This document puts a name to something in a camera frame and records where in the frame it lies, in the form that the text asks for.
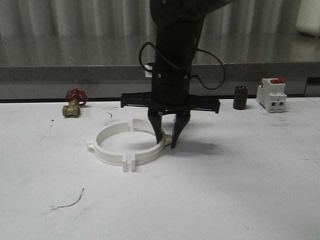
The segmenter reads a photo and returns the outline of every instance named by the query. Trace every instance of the white table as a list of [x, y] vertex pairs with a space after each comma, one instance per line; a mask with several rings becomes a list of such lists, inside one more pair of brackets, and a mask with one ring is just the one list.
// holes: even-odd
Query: white table
[[[0, 104], [1, 240], [320, 239], [320, 98], [289, 98], [284, 113], [254, 99], [193, 111], [177, 147], [136, 172], [99, 161], [86, 140], [146, 108], [88, 102], [64, 118], [63, 105]], [[106, 147], [155, 141], [122, 134]]]

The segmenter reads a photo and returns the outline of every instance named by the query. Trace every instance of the white container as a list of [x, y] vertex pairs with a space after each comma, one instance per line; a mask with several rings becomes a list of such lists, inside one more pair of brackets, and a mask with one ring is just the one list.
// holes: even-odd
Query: white container
[[295, 27], [302, 34], [320, 37], [320, 0], [301, 0]]

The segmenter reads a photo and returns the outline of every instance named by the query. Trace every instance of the robotic arm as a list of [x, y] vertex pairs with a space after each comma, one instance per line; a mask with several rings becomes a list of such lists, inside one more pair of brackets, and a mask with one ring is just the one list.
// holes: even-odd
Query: robotic arm
[[[157, 25], [156, 45], [145, 43], [139, 54], [141, 66], [152, 72], [151, 92], [127, 93], [121, 96], [121, 107], [148, 107], [148, 118], [157, 142], [162, 138], [162, 116], [175, 114], [171, 148], [190, 120], [191, 110], [219, 112], [220, 102], [214, 96], [189, 94], [192, 60], [205, 17], [235, 0], [150, 0], [150, 12]], [[141, 62], [146, 46], [156, 52], [152, 71]]]

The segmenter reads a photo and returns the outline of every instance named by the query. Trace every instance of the white plastic ring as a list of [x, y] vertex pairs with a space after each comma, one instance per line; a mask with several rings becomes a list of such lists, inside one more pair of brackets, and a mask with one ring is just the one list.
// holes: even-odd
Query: white plastic ring
[[[133, 119], [132, 129], [134, 131], [146, 131], [155, 134], [150, 122], [143, 119]], [[161, 154], [164, 146], [171, 143], [171, 135], [165, 134], [165, 132], [161, 130], [161, 141], [149, 149], [133, 152], [133, 159], [131, 159], [131, 161], [128, 161], [126, 153], [112, 152], [100, 146], [101, 142], [106, 138], [129, 131], [130, 126], [128, 121], [112, 124], [99, 132], [92, 140], [88, 140], [86, 146], [88, 149], [94, 150], [95, 156], [102, 162], [114, 166], [122, 166], [123, 171], [127, 172], [130, 165], [131, 170], [134, 171], [136, 165], [144, 164], [156, 159]]]

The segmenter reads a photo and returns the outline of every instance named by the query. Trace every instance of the black cylinder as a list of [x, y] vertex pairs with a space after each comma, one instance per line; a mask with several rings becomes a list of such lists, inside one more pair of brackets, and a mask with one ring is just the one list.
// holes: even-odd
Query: black cylinder
[[245, 110], [248, 98], [248, 88], [246, 86], [236, 86], [234, 89], [233, 108]]

